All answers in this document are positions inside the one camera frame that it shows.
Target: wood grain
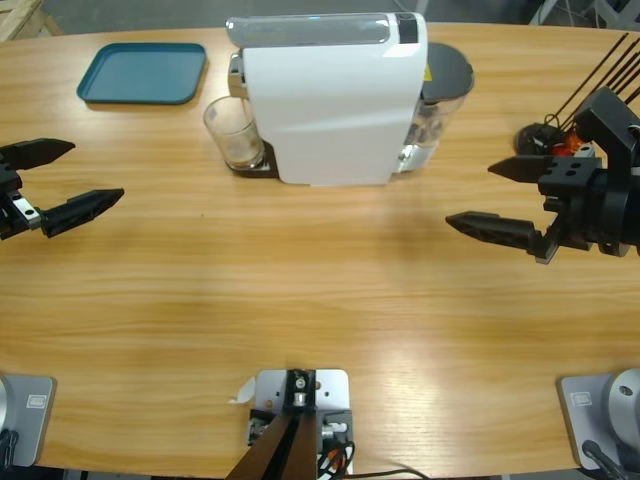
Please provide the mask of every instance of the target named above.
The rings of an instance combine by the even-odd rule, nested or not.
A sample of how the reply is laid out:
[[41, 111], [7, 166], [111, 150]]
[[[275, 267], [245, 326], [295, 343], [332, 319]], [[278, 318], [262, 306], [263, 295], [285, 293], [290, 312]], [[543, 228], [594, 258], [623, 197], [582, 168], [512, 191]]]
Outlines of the wood grain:
[[[432, 40], [469, 57], [475, 89], [427, 168], [357, 188], [227, 171], [201, 120], [227, 92], [233, 48], [221, 30], [0, 45], [0, 143], [77, 143], [24, 172], [25, 195], [49, 207], [126, 189], [89, 225], [1, 245], [0, 370], [58, 380], [41, 463], [224, 476], [245, 452], [248, 416], [229, 399], [262, 369], [298, 367], [349, 373], [357, 471], [572, 467], [555, 382], [638, 365], [638, 259], [563, 249], [540, 266], [444, 217], [473, 209], [544, 225], [535, 187], [486, 167], [618, 35], [431, 26]], [[196, 98], [85, 105], [75, 88], [116, 41], [202, 43]]]

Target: coffee machine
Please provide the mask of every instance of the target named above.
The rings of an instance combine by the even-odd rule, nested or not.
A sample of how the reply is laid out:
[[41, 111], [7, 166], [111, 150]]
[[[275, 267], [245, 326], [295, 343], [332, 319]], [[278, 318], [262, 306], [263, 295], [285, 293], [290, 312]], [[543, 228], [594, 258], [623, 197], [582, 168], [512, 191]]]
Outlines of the coffee machine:
[[308, 185], [375, 185], [401, 156], [427, 69], [417, 13], [230, 18], [231, 96], [248, 100], [261, 163], [236, 169]]

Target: black cable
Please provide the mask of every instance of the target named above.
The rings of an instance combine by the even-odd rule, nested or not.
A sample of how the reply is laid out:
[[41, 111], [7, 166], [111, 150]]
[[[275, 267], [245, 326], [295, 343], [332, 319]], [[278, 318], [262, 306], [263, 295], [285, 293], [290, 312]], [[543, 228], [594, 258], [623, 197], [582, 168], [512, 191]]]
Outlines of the black cable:
[[400, 475], [402, 473], [408, 473], [414, 475], [422, 480], [431, 480], [424, 473], [414, 470], [413, 468], [398, 468], [396, 470], [387, 470], [386, 472], [371, 472], [371, 473], [358, 473], [356, 475], [342, 475], [338, 478], [374, 478], [374, 477], [387, 477], [391, 475]]
[[584, 454], [593, 460], [608, 478], [612, 480], [628, 480], [627, 472], [605, 454], [600, 446], [593, 440], [587, 440], [582, 444]]

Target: orange component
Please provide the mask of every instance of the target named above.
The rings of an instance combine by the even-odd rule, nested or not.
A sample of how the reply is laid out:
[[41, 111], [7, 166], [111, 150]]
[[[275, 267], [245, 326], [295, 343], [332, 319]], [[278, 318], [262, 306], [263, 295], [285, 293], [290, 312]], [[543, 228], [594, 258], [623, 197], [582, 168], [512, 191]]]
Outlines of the orange component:
[[329, 460], [329, 464], [331, 468], [333, 468], [336, 472], [342, 468], [344, 468], [347, 464], [347, 459], [344, 458], [341, 450], [337, 448], [329, 451], [327, 454], [327, 460]]
[[564, 139], [564, 144], [567, 146], [571, 154], [580, 150], [580, 147], [585, 144], [580, 137], [576, 134], [575, 130], [571, 130]]

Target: cable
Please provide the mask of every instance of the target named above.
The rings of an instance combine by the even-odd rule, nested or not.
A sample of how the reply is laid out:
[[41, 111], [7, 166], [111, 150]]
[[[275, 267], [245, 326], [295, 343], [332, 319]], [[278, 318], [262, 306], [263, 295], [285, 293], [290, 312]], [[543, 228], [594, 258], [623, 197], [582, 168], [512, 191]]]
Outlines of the cable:
[[628, 480], [627, 472], [607, 456], [600, 446], [593, 440], [587, 440], [582, 444], [582, 451], [593, 460], [603, 473], [612, 480]]
[[403, 12], [409, 12], [410, 11], [407, 7], [405, 7], [404, 5], [402, 5], [402, 3], [400, 3], [400, 0], [393, 0], [393, 3], [395, 3], [396, 7], [398, 7]]
[[576, 24], [573, 23], [573, 13], [571, 13], [571, 5], [569, 5], [569, 0], [564, 0], [564, 4], [567, 6], [567, 13], [569, 14], [569, 23], [572, 27], [575, 27]]
[[387, 470], [386, 472], [371, 472], [371, 473], [358, 473], [356, 475], [342, 475], [338, 478], [375, 478], [375, 477], [387, 477], [391, 475], [400, 475], [401, 473], [408, 473], [414, 475], [422, 480], [431, 480], [424, 473], [414, 470], [413, 468], [398, 468], [397, 470]]
[[[564, 7], [561, 7], [561, 6], [559, 6], [559, 5], [556, 5], [556, 8], [557, 8], [558, 10], [561, 10], [561, 11], [565, 12], [566, 14], [569, 14], [569, 10], [567, 10], [567, 9], [566, 9], [566, 8], [564, 8]], [[587, 22], [591, 23], [591, 20], [589, 19], [589, 17], [586, 17], [585, 15], [582, 15], [581, 13], [573, 12], [573, 11], [572, 11], [572, 12], [571, 12], [571, 15], [573, 15], [573, 16], [575, 16], [575, 17], [580, 17], [580, 18], [582, 18], [583, 20], [586, 20]]]
[[598, 14], [598, 0], [595, 0], [595, 2], [593, 2], [593, 7], [596, 12], [596, 28], [600, 28], [600, 15]]

